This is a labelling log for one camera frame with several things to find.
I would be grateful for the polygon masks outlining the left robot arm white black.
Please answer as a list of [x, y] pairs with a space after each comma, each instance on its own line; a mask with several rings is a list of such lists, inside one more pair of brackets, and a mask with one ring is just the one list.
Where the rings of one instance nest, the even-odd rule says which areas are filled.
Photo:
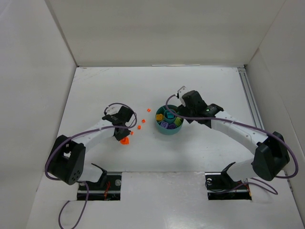
[[44, 173], [48, 179], [62, 181], [68, 185], [85, 182], [103, 187], [107, 171], [100, 166], [85, 163], [85, 156], [91, 149], [107, 139], [122, 141], [130, 135], [136, 125], [137, 115], [127, 105], [120, 105], [118, 111], [109, 106], [101, 120], [88, 130], [73, 136], [56, 138], [45, 164]]

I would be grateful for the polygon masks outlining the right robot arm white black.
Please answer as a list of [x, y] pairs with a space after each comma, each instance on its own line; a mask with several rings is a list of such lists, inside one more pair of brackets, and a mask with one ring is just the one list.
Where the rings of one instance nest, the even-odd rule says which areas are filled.
[[177, 92], [181, 105], [178, 112], [189, 123], [200, 124], [219, 131], [240, 143], [253, 154], [252, 159], [229, 164], [222, 173], [232, 181], [260, 177], [271, 181], [289, 163], [290, 157], [283, 145], [283, 136], [277, 132], [272, 135], [263, 130], [248, 128], [216, 104], [207, 105], [195, 90], [182, 87]]

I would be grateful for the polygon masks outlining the teal oval lego piece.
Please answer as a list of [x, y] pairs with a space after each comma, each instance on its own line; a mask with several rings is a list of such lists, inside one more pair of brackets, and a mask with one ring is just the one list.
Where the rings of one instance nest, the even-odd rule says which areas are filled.
[[168, 119], [173, 119], [175, 117], [172, 113], [167, 113], [166, 115]]

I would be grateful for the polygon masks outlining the yellow orange square lego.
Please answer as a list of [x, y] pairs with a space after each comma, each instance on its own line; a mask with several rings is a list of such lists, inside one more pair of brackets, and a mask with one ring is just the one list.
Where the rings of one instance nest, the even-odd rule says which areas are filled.
[[157, 114], [157, 115], [156, 115], [156, 121], [157, 121], [157, 122], [161, 122], [161, 121], [163, 121], [163, 120], [164, 120], [163, 114]]

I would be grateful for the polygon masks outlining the dark purple long lego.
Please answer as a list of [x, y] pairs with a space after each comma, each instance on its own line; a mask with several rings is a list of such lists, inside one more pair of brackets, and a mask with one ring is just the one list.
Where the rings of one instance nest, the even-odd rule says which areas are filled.
[[169, 124], [169, 125], [167, 126], [167, 129], [175, 129], [175, 128], [176, 128], [176, 125], [175, 125], [174, 123]]

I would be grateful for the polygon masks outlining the green square lego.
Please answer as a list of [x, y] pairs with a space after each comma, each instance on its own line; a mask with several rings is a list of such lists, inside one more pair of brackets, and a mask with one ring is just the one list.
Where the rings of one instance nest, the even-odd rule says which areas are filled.
[[174, 121], [176, 127], [180, 127], [182, 124], [183, 124], [183, 119], [182, 118], [179, 118], [177, 117]]

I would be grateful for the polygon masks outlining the lavender square lego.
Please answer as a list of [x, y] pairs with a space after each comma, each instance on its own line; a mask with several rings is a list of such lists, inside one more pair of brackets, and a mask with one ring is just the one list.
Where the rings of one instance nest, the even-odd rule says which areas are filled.
[[165, 121], [161, 121], [160, 122], [160, 127], [164, 128], [164, 129], [167, 129], [168, 125], [169, 124], [167, 122], [165, 122]]

